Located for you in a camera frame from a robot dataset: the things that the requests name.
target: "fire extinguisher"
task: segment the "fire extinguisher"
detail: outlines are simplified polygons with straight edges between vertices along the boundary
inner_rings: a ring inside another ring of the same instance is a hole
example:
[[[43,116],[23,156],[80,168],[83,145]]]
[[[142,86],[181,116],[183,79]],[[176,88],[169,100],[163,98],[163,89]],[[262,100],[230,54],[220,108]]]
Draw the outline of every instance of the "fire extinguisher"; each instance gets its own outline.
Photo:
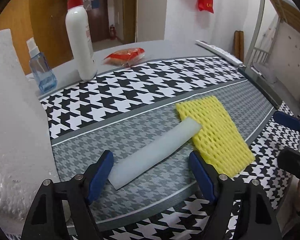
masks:
[[[115,31],[114,25],[110,26],[110,39],[115,40],[117,37],[117,32]]]

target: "black and white houndstooth pattern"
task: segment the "black and white houndstooth pattern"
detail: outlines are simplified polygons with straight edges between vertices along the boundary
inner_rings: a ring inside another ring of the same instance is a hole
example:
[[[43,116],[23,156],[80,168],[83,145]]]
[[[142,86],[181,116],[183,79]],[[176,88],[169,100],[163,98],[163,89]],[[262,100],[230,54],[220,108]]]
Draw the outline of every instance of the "black and white houndstooth pattern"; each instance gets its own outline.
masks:
[[[292,115],[292,112],[284,103],[280,111]],[[278,168],[276,157],[285,146],[298,150],[299,139],[298,132],[275,123],[271,118],[250,146],[256,157],[255,162],[237,176],[247,183],[252,179],[258,179],[274,209],[278,207],[291,176]],[[233,237],[239,209],[240,201],[234,201],[225,239],[232,239]],[[197,192],[178,205],[149,219],[102,232],[102,235],[108,240],[144,238],[188,240],[202,232],[211,212],[212,209],[208,205],[208,201],[204,200],[200,192]]]
[[[41,100],[51,138],[177,95],[240,79],[221,57],[159,60],[101,74]]]

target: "white lotion bottle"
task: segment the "white lotion bottle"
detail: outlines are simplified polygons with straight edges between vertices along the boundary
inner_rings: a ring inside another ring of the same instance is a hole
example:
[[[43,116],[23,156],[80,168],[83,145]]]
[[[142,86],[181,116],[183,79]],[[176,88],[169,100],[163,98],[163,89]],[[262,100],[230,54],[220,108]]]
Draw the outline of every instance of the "white lotion bottle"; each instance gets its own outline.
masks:
[[[68,0],[66,29],[80,78],[91,80],[97,73],[94,65],[88,15],[83,0]]]

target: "yellow mesh sleeve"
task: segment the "yellow mesh sleeve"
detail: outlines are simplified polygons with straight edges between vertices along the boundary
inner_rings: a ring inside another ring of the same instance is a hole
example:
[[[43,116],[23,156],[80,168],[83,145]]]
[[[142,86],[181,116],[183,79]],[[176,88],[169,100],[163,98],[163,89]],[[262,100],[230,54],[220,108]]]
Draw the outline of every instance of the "yellow mesh sleeve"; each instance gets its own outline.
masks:
[[[192,137],[194,146],[219,174],[232,178],[255,160],[228,112],[215,96],[177,103],[176,108],[181,120],[189,116],[202,125],[203,129]]]

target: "blue gripper pad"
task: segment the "blue gripper pad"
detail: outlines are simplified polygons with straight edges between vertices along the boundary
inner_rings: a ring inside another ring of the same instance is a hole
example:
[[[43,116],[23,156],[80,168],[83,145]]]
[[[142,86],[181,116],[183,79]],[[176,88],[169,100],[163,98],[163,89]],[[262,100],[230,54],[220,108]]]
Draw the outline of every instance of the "blue gripper pad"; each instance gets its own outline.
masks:
[[[89,184],[89,195],[86,198],[89,205],[92,203],[92,201],[97,200],[99,198],[103,186],[106,180],[108,179],[108,176],[114,164],[113,153],[110,151],[106,151],[104,154],[106,154],[106,157],[100,164],[96,174],[94,175]]]
[[[189,163],[204,198],[209,200],[210,203],[216,201],[217,198],[213,193],[213,183],[194,152],[189,155]]]
[[[273,119],[276,123],[288,127],[291,130],[300,131],[300,121],[294,116],[276,111],[273,115]]]

